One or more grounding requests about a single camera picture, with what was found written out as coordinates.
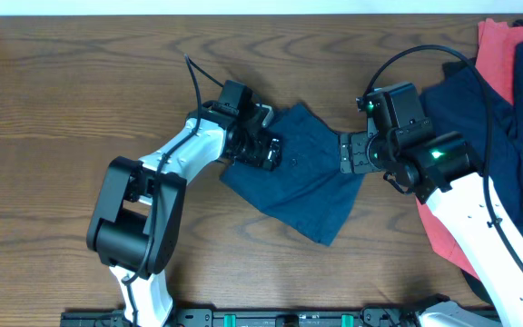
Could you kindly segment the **navy blue shorts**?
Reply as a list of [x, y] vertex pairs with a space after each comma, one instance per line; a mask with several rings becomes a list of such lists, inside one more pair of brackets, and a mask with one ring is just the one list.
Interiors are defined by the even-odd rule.
[[340, 170], [339, 135], [304, 104], [279, 114], [281, 163], [265, 171], [234, 163], [220, 180], [261, 213], [329, 246], [350, 215], [364, 176]]

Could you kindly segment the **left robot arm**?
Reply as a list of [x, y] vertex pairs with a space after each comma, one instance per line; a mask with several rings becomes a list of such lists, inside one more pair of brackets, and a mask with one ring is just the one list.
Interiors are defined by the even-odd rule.
[[215, 101], [199, 101], [183, 129], [138, 160], [107, 167], [86, 234], [89, 250], [118, 279], [131, 326], [164, 326], [173, 311], [165, 267], [177, 244], [189, 183], [219, 159], [274, 170], [281, 140], [268, 131], [274, 110], [228, 80]]

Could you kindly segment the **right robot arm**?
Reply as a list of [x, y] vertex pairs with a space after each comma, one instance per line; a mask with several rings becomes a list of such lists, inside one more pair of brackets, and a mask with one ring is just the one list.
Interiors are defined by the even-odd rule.
[[415, 86], [358, 98], [364, 132], [340, 135], [342, 173], [381, 172], [415, 194], [447, 228], [493, 302], [498, 326], [523, 326], [523, 237], [486, 173], [487, 161], [457, 132], [436, 135]]

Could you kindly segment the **navy blue garment pile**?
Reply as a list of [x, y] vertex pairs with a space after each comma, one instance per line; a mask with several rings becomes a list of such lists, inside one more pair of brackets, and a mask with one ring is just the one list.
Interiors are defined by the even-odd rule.
[[[513, 98], [509, 104], [489, 93], [494, 123], [489, 175], [498, 197], [523, 236], [523, 43], [513, 64]], [[425, 90], [420, 101], [439, 134], [457, 131], [479, 154], [485, 153], [486, 109], [473, 73], [462, 69]]]

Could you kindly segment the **red garment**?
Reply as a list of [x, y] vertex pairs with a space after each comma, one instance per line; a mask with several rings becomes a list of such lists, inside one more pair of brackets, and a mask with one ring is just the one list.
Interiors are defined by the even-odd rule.
[[[509, 26], [506, 22], [498, 23], [487, 18], [478, 23], [478, 35], [476, 67], [499, 95], [509, 104], [514, 104], [512, 68], [516, 46], [523, 42], [523, 24], [515, 23]], [[416, 204], [432, 250], [478, 279], [475, 270], [448, 229], [431, 213], [426, 204], [419, 201], [416, 201]]]

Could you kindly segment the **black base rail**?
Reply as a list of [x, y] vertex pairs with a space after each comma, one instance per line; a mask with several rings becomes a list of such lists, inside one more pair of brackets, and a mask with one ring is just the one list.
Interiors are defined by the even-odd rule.
[[368, 305], [353, 310], [221, 310], [174, 306], [170, 327], [422, 327], [500, 326], [495, 310], [466, 310], [443, 295], [414, 305]]

